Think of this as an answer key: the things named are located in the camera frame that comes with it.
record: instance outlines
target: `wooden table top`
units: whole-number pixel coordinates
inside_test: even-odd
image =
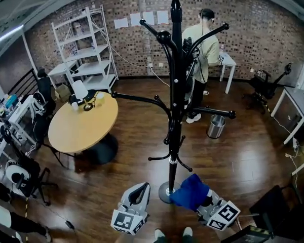
[[[74,111],[69,103],[64,104],[49,127],[52,147],[60,152],[76,153],[99,142],[113,127],[118,105],[108,93],[104,93],[103,104],[96,101],[95,105],[90,111],[84,111],[84,105],[79,105],[78,111]]]

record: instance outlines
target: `brick wall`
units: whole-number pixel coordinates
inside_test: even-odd
[[[51,22],[58,24],[68,16],[78,15],[85,6],[103,4],[109,38],[112,46],[124,58],[138,66],[147,61],[155,66],[155,72],[167,75],[168,67],[161,46],[145,28],[115,29],[113,20],[128,17],[130,13],[168,10],[172,0],[77,0],[49,15],[26,33],[30,51],[38,68],[51,70],[61,63]],[[180,0],[183,8],[182,29],[198,22],[198,12],[211,8],[215,12],[215,26],[230,24],[228,31],[217,35],[225,50],[236,61],[234,78],[249,79],[250,68],[264,69],[273,77],[283,71],[288,62],[304,60],[304,23],[282,7],[268,0]],[[155,25],[156,30],[171,25]],[[120,76],[151,74],[147,68],[138,68],[115,55]],[[210,69],[210,76],[218,76],[219,67]]]

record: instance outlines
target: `white paper sheet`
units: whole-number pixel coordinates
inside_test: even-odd
[[[143,19],[149,25],[154,25],[154,15],[153,12],[143,12]]]
[[[128,27],[127,18],[117,19],[117,20],[114,20],[113,22],[115,24],[115,29],[119,29],[122,27]]]
[[[158,24],[166,23],[169,24],[168,11],[157,11]]]
[[[140,20],[141,20],[141,14],[130,14],[131,17],[131,25],[132,26],[141,26],[140,25]]]

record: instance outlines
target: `coat rack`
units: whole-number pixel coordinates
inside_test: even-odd
[[[128,100],[155,104],[158,107],[162,108],[167,114],[169,120],[169,129],[167,137],[164,139],[163,142],[164,144],[169,145],[169,153],[164,157],[149,157],[148,160],[163,160],[170,157],[169,181],[163,183],[159,188],[160,199],[168,204],[171,203],[170,194],[180,188],[180,185],[178,183],[175,183],[177,163],[179,162],[184,168],[188,169],[188,171],[190,172],[193,170],[192,168],[185,165],[179,158],[179,149],[185,139],[185,135],[181,135],[181,123],[183,117],[189,111],[217,114],[229,117],[231,119],[234,119],[236,117],[235,111],[215,110],[210,109],[208,106],[205,108],[191,108],[188,106],[187,109],[184,109],[185,87],[187,80],[192,74],[192,71],[190,71],[188,75],[186,75],[186,69],[192,63],[190,62],[190,58],[193,52],[198,48],[198,45],[202,43],[205,39],[217,34],[218,32],[227,30],[229,28],[229,25],[227,23],[224,23],[221,27],[199,38],[192,44],[188,53],[183,56],[181,39],[182,9],[179,0],[172,0],[171,20],[173,24],[172,39],[171,34],[168,31],[157,32],[150,25],[148,25],[145,20],[140,20],[140,24],[146,29],[148,29],[157,38],[157,41],[161,44],[167,56],[170,69],[170,108],[168,108],[162,102],[158,95],[155,95],[153,100],[144,97],[118,94],[117,92],[112,93],[113,98],[123,98]]]

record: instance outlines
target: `metal trash can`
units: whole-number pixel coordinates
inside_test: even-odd
[[[211,117],[211,124],[207,131],[207,136],[212,139],[217,139],[221,135],[225,126],[225,119],[220,115],[213,115]]]

